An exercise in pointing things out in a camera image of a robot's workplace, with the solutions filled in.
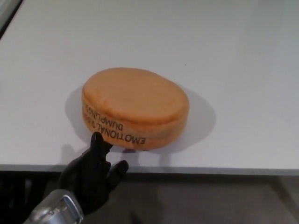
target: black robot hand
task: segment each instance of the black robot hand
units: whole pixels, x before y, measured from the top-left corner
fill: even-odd
[[[105,204],[128,170],[127,161],[111,168],[106,161],[111,147],[99,132],[93,133],[90,148],[70,162],[59,177],[58,187],[75,195],[85,215]]]

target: robotic hand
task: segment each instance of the robotic hand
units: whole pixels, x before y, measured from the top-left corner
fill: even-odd
[[[111,163],[106,161],[111,147],[95,132],[90,148],[69,163],[59,177],[58,189],[31,212],[25,223],[79,224],[84,215],[103,206],[128,170],[126,161],[111,169]]]

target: robot finger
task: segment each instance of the robot finger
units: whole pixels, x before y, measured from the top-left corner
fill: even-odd
[[[122,181],[128,171],[128,162],[122,160],[118,162],[110,171],[107,177],[107,188],[108,191],[114,190],[117,185]]]

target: dark floor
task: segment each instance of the dark floor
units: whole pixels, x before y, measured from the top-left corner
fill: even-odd
[[[298,205],[298,177],[134,176],[84,223],[298,224]]]

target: white table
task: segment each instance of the white table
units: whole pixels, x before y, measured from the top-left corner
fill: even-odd
[[[299,1],[25,0],[0,40],[0,169],[59,171],[89,146],[80,88],[136,67],[191,102],[173,144],[113,147],[130,172],[299,174]]]

